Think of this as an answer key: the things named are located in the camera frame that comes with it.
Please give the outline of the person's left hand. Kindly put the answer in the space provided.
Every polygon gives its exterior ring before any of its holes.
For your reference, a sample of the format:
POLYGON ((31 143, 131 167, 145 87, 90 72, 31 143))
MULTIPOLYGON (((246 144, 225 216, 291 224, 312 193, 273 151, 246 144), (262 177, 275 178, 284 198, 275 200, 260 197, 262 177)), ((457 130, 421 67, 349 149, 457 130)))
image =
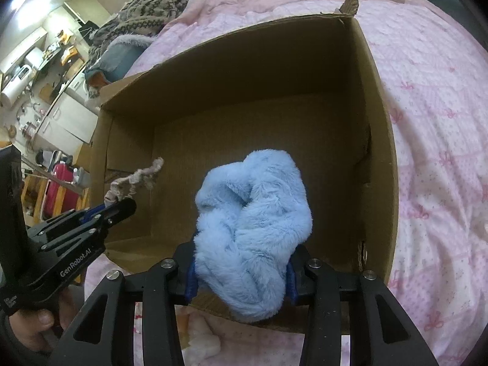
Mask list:
POLYGON ((36 311, 20 310, 8 317, 13 335, 27 349, 36 353, 53 351, 57 339, 53 327, 64 332, 76 317, 79 308, 70 288, 65 288, 57 297, 55 312, 49 309, 36 311))

